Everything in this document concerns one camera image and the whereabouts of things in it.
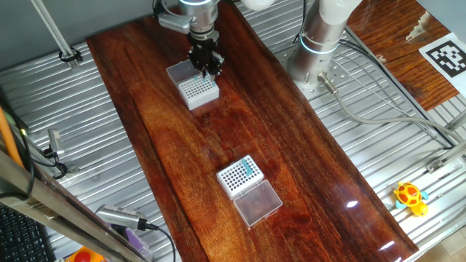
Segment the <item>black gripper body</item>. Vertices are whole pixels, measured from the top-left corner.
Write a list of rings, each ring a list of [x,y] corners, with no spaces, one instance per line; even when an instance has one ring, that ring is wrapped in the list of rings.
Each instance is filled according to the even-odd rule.
[[[221,58],[215,53],[218,41],[212,38],[196,39],[192,33],[188,34],[191,44],[189,59],[194,66],[220,66]]]

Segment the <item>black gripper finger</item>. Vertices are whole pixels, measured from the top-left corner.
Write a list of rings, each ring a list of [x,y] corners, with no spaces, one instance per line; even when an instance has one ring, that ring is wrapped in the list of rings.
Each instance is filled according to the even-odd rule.
[[[218,53],[211,53],[208,63],[208,73],[211,76],[217,76],[221,74],[221,67],[224,63],[224,57]]]
[[[210,68],[208,63],[196,63],[196,67],[203,79],[213,75],[213,70]]]

